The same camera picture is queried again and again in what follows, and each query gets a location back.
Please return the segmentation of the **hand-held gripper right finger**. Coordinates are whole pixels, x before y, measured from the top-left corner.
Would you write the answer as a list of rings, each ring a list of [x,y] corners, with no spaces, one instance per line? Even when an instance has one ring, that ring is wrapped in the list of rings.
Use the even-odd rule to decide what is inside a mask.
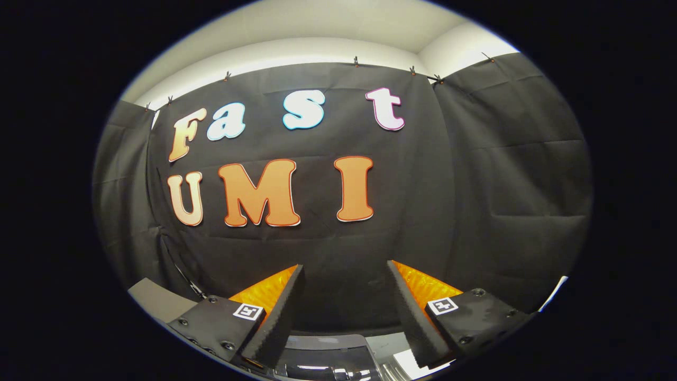
[[[419,367],[476,358],[532,318],[483,288],[464,292],[394,260],[387,268],[394,306]]]

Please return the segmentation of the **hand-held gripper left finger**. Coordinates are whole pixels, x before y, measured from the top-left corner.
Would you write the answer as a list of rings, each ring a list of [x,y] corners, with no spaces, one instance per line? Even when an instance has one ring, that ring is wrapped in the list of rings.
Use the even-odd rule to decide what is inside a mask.
[[[168,326],[232,366],[271,370],[285,349],[304,287],[303,265],[294,265],[232,297],[208,296]]]

